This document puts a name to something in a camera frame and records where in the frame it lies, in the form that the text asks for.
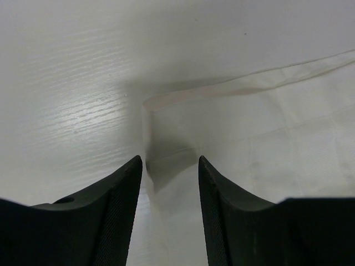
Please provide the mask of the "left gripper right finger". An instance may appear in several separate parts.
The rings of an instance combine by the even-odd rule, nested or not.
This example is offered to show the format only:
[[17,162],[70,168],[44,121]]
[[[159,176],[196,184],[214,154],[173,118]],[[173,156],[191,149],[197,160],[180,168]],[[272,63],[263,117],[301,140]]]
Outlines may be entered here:
[[209,265],[353,265],[354,198],[272,203],[199,159]]

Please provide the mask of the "white pleated skirt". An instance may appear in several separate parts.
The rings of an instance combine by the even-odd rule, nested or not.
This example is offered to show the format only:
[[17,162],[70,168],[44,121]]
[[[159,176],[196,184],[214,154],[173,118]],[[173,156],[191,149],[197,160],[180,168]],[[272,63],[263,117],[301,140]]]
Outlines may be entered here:
[[128,265],[206,265],[197,164],[271,202],[354,195],[354,51],[158,94]]

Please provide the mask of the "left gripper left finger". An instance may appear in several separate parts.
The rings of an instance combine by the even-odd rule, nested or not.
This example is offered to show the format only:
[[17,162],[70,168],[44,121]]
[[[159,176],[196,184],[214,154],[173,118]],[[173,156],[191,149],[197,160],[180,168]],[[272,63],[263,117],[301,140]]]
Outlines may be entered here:
[[143,163],[54,203],[1,200],[2,265],[126,265]]

